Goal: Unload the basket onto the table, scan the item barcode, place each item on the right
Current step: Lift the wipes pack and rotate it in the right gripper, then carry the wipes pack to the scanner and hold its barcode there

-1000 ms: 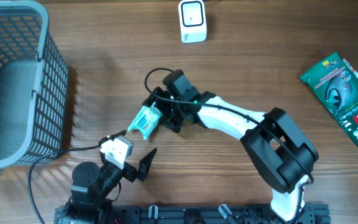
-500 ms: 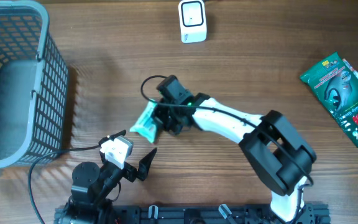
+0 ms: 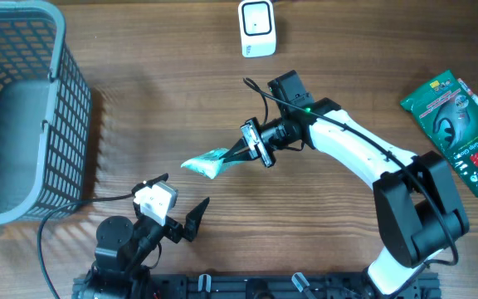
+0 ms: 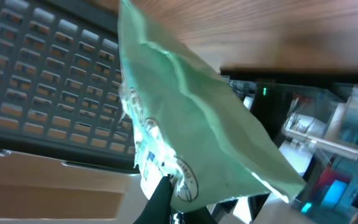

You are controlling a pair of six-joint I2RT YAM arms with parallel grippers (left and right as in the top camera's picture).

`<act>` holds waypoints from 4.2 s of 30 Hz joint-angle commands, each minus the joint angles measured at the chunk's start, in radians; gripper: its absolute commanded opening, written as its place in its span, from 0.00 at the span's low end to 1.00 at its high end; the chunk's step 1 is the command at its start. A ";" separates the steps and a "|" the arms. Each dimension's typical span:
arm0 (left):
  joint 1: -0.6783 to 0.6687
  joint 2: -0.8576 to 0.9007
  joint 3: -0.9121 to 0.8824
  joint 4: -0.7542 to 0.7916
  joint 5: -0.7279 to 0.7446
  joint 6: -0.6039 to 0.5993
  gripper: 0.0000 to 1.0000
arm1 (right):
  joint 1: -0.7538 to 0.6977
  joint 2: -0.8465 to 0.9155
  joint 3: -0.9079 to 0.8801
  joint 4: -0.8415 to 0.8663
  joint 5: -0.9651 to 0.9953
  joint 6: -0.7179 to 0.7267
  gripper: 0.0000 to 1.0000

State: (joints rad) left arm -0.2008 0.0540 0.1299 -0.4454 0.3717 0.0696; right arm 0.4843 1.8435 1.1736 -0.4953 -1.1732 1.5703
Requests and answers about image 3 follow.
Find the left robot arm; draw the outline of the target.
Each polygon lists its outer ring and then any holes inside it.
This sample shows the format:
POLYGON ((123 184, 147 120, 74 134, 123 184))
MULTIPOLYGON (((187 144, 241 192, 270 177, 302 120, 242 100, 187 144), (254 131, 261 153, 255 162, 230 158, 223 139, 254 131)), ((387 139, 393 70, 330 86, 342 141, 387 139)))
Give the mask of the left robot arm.
POLYGON ((154 250, 161 254, 161 241, 193 241, 198 235, 210 198, 205 198, 185 217, 185 223, 168 216, 175 206, 178 190, 167 183, 168 174, 136 184, 129 196, 137 218, 123 216, 104 220, 96 231, 95 261, 90 270, 74 280, 72 297, 164 298, 163 281, 154 280, 144 260, 154 250))

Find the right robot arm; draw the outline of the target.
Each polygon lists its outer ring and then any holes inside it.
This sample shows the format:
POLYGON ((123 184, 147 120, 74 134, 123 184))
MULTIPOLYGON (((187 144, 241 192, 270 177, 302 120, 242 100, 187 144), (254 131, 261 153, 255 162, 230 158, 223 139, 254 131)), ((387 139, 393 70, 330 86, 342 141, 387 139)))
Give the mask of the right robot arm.
POLYGON ((277 150, 292 150, 299 141, 338 160, 373 191, 383 250, 364 270, 361 296, 395 298, 432 264, 459 262, 456 240, 470 224, 437 152, 418 155, 382 140, 331 99, 314 100, 295 70, 269 81, 268 92, 250 78, 243 81, 263 100, 275 101, 280 117, 264 125, 246 120, 224 162, 258 159, 270 168, 277 150))

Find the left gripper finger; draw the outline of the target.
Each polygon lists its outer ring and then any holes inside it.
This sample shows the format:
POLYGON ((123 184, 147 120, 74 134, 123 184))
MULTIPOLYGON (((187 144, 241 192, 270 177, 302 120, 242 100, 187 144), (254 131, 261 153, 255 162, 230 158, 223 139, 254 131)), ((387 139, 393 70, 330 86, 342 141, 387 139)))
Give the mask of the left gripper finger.
POLYGON ((135 195, 138 191, 140 191, 141 189, 145 188, 145 187, 152 187, 153 185, 155 185, 156 183, 160 182, 160 181, 167 181, 168 180, 168 173, 165 173, 165 174, 161 174, 159 175, 158 177, 154 178, 154 179, 149 179, 149 180, 145 180, 145 181, 142 181, 140 183, 137 183, 132 189, 131 189, 131 193, 133 195, 135 195))
POLYGON ((202 217, 210 203, 210 198, 205 198, 195 208, 193 208, 185 218, 185 224, 183 227, 183 238, 192 242, 198 235, 198 229, 202 222, 202 217))

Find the green 3M gloves package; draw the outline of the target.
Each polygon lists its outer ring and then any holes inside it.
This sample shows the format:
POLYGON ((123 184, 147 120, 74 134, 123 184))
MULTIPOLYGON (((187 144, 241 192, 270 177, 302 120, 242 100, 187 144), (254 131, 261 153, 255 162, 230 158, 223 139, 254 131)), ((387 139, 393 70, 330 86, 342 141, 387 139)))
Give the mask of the green 3M gloves package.
POLYGON ((478 105, 447 70, 404 97, 400 105, 478 198, 478 105))

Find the teal wet wipes pack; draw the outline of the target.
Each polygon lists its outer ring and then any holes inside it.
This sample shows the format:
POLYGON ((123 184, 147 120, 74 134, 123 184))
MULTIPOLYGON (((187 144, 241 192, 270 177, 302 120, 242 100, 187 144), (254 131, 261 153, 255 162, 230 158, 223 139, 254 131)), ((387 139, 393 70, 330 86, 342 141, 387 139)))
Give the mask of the teal wet wipes pack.
POLYGON ((210 150, 205 154, 186 160, 181 164, 182 168, 192 170, 209 179, 215 179, 219 174, 227 169, 239 165, 240 162, 224 162, 222 157, 228 149, 217 148, 210 150))

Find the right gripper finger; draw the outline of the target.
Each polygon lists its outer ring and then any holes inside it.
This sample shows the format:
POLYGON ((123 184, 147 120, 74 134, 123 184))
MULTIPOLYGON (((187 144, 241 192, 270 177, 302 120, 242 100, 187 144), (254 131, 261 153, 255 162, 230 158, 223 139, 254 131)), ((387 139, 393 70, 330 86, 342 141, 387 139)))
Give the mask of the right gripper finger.
POLYGON ((244 137, 241 137, 225 154, 221 156, 222 159, 229 157, 232 154, 242 152, 244 150, 249 150, 248 144, 244 137))
POLYGON ((252 161, 256 160, 256 157, 251 156, 251 152, 249 150, 244 150, 239 153, 235 153, 230 155, 229 157, 226 157, 224 159, 225 163, 231 163, 231 162, 247 162, 247 161, 252 161))

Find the red snack packet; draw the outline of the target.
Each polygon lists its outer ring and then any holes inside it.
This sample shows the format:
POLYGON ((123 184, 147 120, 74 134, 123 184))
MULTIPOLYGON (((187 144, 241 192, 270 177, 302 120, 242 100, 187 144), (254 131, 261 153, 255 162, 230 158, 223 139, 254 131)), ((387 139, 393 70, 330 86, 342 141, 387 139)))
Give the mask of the red snack packet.
POLYGON ((464 90, 470 97, 473 97, 474 93, 473 93, 473 91, 470 89, 470 87, 469 87, 461 78, 457 78, 457 81, 459 82, 459 84, 461 85, 461 87, 463 88, 463 90, 464 90))

